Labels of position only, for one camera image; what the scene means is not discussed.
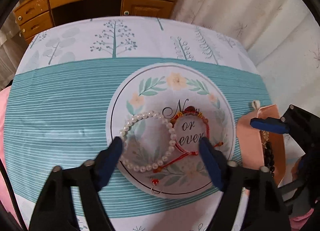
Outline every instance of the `white curtain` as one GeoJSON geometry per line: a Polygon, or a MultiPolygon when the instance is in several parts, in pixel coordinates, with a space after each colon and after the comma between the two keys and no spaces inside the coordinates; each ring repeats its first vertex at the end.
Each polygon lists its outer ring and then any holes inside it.
{"type": "Polygon", "coordinates": [[[11,12],[0,29],[0,90],[14,78],[28,45],[11,12]]]}
{"type": "Polygon", "coordinates": [[[171,18],[239,40],[280,113],[320,116],[320,28],[302,0],[178,0],[171,18]]]}

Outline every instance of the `pink fabric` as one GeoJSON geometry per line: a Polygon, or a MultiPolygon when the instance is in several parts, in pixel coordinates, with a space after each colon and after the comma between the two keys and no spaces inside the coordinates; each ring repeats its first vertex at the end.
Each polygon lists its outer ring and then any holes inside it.
{"type": "Polygon", "coordinates": [[[309,217],[312,215],[313,211],[314,211],[313,209],[310,209],[310,211],[304,216],[290,219],[291,230],[299,231],[303,227],[303,225],[307,222],[309,217]]]}
{"type": "MultiPolygon", "coordinates": [[[[5,116],[5,110],[7,107],[10,89],[11,89],[11,86],[0,91],[0,158],[4,166],[5,166],[4,147],[3,147],[4,116],[5,116]]],[[[9,192],[7,190],[7,186],[4,182],[2,175],[0,175],[0,201],[5,207],[5,209],[8,212],[11,212],[11,214],[18,221],[17,215],[14,212],[14,209],[12,206],[12,202],[10,199],[9,192]]]]}

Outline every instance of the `pearl bracelet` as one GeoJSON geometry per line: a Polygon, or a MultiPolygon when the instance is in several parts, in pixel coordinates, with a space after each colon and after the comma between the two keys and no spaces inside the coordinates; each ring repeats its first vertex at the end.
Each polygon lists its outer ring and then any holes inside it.
{"type": "Polygon", "coordinates": [[[123,155],[121,155],[120,161],[129,170],[133,169],[135,172],[140,171],[142,173],[144,173],[145,171],[156,170],[159,166],[161,167],[164,165],[164,162],[166,162],[168,160],[168,156],[170,156],[171,153],[174,151],[174,147],[177,142],[177,135],[176,135],[175,129],[173,128],[172,123],[168,122],[168,119],[164,118],[159,112],[149,111],[149,112],[143,112],[141,114],[137,114],[135,116],[132,116],[132,118],[127,121],[124,128],[120,130],[120,135],[121,135],[120,137],[121,137],[122,141],[123,142],[126,141],[125,136],[126,136],[127,132],[129,131],[130,127],[134,123],[136,123],[139,120],[151,118],[151,117],[159,118],[162,121],[162,124],[164,124],[167,127],[167,129],[169,130],[171,140],[169,141],[168,150],[165,152],[165,155],[162,156],[162,158],[160,160],[158,160],[156,163],[153,163],[152,165],[147,164],[145,166],[135,165],[135,164],[131,163],[128,159],[126,159],[123,155]]]}

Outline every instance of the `teal stripe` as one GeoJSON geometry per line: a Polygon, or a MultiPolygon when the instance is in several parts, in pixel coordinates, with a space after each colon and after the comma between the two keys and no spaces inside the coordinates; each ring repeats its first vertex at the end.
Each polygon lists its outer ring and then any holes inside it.
{"type": "MultiPolygon", "coordinates": [[[[249,113],[252,100],[271,104],[259,75],[214,64],[162,58],[93,59],[53,65],[17,75],[10,91],[4,127],[8,174],[16,194],[36,202],[55,165],[79,166],[106,147],[105,121],[118,86],[136,70],[163,62],[190,66],[223,92],[237,121],[249,113]]],[[[233,160],[241,163],[239,142],[233,160]]],[[[147,215],[204,198],[217,189],[186,199],[163,199],[133,186],[115,170],[99,193],[110,218],[147,215]]],[[[73,189],[76,214],[83,216],[79,192],[73,189]]]]}

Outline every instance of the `patterned curtain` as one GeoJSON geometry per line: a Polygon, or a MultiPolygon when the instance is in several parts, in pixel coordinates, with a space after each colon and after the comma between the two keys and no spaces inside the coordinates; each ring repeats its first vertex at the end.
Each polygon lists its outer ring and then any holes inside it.
{"type": "Polygon", "coordinates": [[[239,40],[280,113],[320,116],[320,28],[302,0],[178,0],[171,18],[239,40]]]}

